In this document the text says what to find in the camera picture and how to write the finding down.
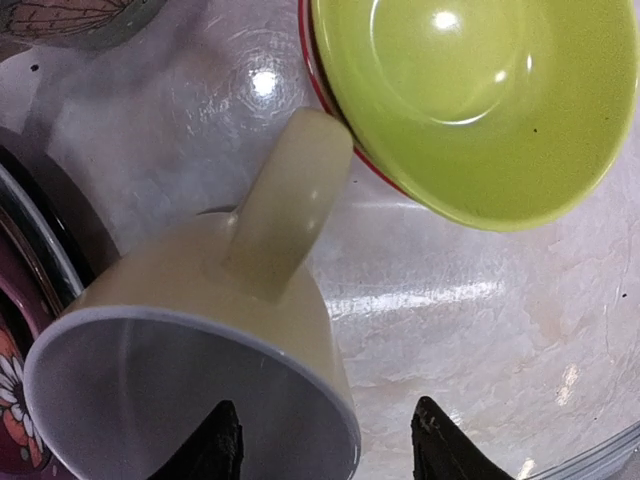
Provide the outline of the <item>lime green bowl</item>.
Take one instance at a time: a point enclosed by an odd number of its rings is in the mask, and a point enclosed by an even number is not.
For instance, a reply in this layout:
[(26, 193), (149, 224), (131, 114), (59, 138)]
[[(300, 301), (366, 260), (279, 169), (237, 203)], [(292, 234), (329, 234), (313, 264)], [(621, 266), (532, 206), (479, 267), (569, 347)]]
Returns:
[(301, 13), (368, 162), (453, 222), (552, 222), (600, 183), (628, 135), (630, 1), (305, 1)]

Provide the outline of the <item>red white floral bowl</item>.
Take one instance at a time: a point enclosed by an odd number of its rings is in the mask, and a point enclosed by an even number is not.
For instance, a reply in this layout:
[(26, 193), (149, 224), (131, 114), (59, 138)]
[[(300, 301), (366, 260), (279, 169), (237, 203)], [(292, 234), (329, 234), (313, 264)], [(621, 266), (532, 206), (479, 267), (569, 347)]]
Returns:
[(322, 109), (332, 117), (343, 123), (352, 133), (354, 138), (355, 155), (381, 180), (394, 188), (397, 192), (409, 198), (409, 195), (402, 190), (393, 180), (380, 171), (368, 158), (363, 146), (357, 140), (352, 128), (348, 125), (339, 105), (336, 102), (329, 82), (327, 80), (325, 70), (321, 63), (320, 54), (317, 52), (317, 43), (314, 34), (312, 21), (311, 2), (306, 0), (298, 0), (298, 31), (301, 45), (301, 52), (307, 73), (311, 82), (311, 86)]

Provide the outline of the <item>white shell pattern mug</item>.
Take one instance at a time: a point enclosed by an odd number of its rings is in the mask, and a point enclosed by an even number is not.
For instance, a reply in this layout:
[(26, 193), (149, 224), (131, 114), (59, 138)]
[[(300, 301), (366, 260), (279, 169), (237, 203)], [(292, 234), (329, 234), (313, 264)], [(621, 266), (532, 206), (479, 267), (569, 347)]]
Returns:
[(110, 48), (136, 35), (164, 5), (159, 0), (3, 1), (1, 38), (28, 46)]

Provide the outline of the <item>pink polka dot plate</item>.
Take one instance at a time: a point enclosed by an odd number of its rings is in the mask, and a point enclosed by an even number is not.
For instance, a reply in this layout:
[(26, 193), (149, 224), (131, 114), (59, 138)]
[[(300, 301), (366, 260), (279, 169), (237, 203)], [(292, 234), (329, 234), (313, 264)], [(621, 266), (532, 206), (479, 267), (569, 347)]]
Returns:
[[(23, 315), (34, 342), (41, 330), (51, 322), (51, 315), (39, 285), (6, 232), (1, 233), (2, 293), (8, 296)], [(1, 474), (1, 477), (3, 479), (66, 479), (68, 475), (51, 452), (49, 463), (39, 473), (17, 477)]]

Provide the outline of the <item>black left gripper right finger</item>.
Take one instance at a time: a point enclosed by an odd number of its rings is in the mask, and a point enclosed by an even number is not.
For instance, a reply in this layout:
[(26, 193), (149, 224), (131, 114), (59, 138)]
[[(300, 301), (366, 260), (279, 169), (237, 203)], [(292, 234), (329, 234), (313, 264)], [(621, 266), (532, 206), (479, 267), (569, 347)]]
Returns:
[(421, 397), (415, 407), (411, 440), (414, 479), (513, 479), (487, 458), (428, 396)]

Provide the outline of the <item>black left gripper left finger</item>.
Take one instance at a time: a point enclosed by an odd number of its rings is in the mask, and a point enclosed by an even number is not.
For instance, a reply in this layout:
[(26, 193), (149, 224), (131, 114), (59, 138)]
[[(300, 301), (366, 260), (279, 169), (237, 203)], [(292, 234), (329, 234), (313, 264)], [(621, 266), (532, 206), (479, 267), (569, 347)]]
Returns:
[(223, 400), (149, 480), (239, 479), (243, 458), (242, 426), (233, 402)]

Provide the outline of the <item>pale yellow cup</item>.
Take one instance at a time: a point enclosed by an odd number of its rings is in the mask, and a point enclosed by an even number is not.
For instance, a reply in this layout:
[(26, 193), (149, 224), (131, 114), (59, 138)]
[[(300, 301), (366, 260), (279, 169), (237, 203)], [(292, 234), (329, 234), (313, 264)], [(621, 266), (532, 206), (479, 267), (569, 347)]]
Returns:
[(80, 479), (146, 479), (230, 407), (243, 479), (349, 479), (361, 435), (305, 261), (344, 187), (348, 130), (290, 117), (243, 204), (128, 253), (35, 340), (24, 394)]

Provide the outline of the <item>dark red patterned plate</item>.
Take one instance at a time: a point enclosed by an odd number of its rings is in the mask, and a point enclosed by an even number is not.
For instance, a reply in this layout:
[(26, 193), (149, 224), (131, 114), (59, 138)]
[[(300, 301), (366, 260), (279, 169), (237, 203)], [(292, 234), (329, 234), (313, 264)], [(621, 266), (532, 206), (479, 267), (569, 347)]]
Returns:
[(23, 366), (33, 343), (19, 309), (1, 294), (1, 474), (27, 476), (42, 471), (51, 452), (26, 406)]

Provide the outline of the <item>black striped rim plate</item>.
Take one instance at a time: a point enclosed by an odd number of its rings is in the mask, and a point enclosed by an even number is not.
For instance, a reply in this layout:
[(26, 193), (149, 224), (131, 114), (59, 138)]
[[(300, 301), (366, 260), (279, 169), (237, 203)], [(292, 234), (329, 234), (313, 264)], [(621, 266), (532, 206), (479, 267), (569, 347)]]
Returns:
[(26, 137), (1, 129), (1, 224), (58, 310), (119, 253), (77, 185)]

